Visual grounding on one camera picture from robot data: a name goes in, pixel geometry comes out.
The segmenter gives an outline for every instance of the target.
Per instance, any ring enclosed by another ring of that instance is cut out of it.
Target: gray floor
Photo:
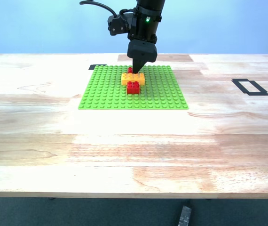
[[[268,200],[0,198],[0,226],[268,226]]]

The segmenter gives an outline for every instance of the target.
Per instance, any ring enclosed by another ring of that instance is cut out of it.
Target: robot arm
[[[156,61],[156,31],[164,3],[165,0],[137,0],[135,8],[122,9],[118,15],[108,6],[93,0],[81,1],[80,5],[97,5],[113,14],[108,18],[110,35],[128,33],[127,56],[133,59],[133,73],[138,73],[147,62]]]

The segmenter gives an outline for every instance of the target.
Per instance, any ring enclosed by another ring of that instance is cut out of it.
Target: yellow lego brick
[[[131,81],[131,82],[139,82],[139,85],[144,86],[145,84],[145,79],[144,79],[144,73],[139,73],[139,74],[132,74],[132,73],[122,73],[121,74],[121,84],[123,86],[126,86],[126,84]]]

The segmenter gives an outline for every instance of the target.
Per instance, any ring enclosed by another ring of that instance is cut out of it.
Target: black tape
[[[94,70],[95,66],[106,66],[106,65],[90,65],[89,70]]]
[[[255,88],[259,90],[259,92],[249,92],[240,82],[248,81]],[[268,91],[266,91],[263,87],[261,87],[256,81],[249,81],[248,79],[232,79],[232,82],[243,92],[248,94],[249,96],[268,96]]]

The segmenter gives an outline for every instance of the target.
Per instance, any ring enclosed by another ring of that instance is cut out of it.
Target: black cable
[[[128,13],[128,12],[134,12],[133,9],[122,9],[120,10],[119,14],[124,14],[124,13]]]
[[[81,1],[79,4],[80,4],[80,5],[88,4],[88,5],[95,5],[95,6],[102,7],[102,8],[104,8],[104,9],[110,11],[110,12],[114,15],[114,17],[117,17],[117,14],[114,12],[113,9],[111,9],[110,7],[108,7],[108,6],[104,5],[104,4],[101,4],[101,3],[99,3],[99,2],[95,2],[95,1],[93,1],[93,0],[86,0],[86,1]]]

